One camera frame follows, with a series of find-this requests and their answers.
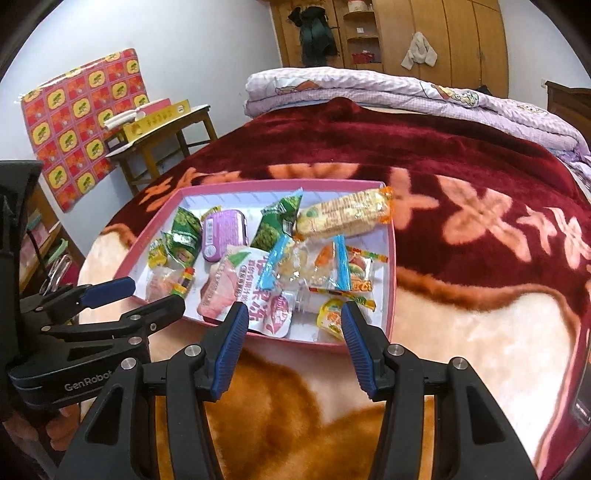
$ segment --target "white cloth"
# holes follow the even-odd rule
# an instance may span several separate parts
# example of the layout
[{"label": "white cloth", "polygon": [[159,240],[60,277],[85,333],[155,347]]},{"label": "white cloth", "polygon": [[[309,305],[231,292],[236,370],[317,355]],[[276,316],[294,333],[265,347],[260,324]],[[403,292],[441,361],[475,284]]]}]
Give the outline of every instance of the white cloth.
[{"label": "white cloth", "polygon": [[426,63],[430,67],[433,67],[436,61],[437,52],[433,50],[425,35],[416,32],[401,65],[407,70],[411,70],[414,63]]}]

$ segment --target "yellow snack bag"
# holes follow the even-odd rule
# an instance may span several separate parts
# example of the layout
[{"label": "yellow snack bag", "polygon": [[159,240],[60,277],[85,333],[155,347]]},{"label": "yellow snack bag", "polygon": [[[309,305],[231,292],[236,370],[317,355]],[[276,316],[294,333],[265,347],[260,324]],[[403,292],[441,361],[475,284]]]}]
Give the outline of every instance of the yellow snack bag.
[{"label": "yellow snack bag", "polygon": [[342,342],[345,341],[345,337],[340,325],[340,311],[344,304],[344,300],[330,299],[322,305],[316,319],[316,325],[319,329],[329,332]]},{"label": "yellow snack bag", "polygon": [[158,237],[148,248],[148,266],[152,269],[163,267],[166,265],[167,261],[168,257],[166,256],[163,240]]},{"label": "yellow snack bag", "polygon": [[297,218],[298,238],[355,236],[388,223],[394,213],[391,187],[363,190],[303,209]]}]

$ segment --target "hanging coat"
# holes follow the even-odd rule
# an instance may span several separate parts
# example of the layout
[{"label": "hanging coat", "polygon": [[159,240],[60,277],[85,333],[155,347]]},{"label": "hanging coat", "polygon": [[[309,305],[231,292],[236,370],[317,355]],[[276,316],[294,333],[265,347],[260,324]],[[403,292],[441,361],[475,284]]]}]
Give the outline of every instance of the hanging coat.
[{"label": "hanging coat", "polygon": [[300,29],[301,61],[306,67],[325,67],[327,56],[339,54],[324,8],[297,7],[288,18]]}]

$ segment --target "wooden bed frame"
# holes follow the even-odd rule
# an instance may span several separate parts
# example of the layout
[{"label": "wooden bed frame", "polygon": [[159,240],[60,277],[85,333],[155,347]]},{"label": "wooden bed frame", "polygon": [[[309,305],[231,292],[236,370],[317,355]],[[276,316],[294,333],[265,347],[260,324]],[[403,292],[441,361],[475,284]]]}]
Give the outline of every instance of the wooden bed frame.
[{"label": "wooden bed frame", "polygon": [[548,86],[548,111],[581,132],[591,145],[591,89],[568,88],[558,83]]}]

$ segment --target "white wall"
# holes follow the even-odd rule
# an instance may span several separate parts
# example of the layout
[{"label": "white wall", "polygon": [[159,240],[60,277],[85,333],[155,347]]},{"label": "white wall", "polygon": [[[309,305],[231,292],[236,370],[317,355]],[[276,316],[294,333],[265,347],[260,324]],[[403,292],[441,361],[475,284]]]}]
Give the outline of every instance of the white wall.
[{"label": "white wall", "polygon": [[499,0],[509,53],[509,98],[548,105],[542,80],[591,88],[591,79],[558,28],[530,0]]},{"label": "white wall", "polygon": [[[19,95],[76,66],[135,48],[151,99],[209,103],[218,136],[247,121],[251,73],[281,66],[268,3],[260,0],[64,0],[27,40],[0,82],[0,158],[34,158]],[[185,130],[203,140],[201,125]],[[82,253],[131,199],[119,169],[68,213],[44,190]]]}]

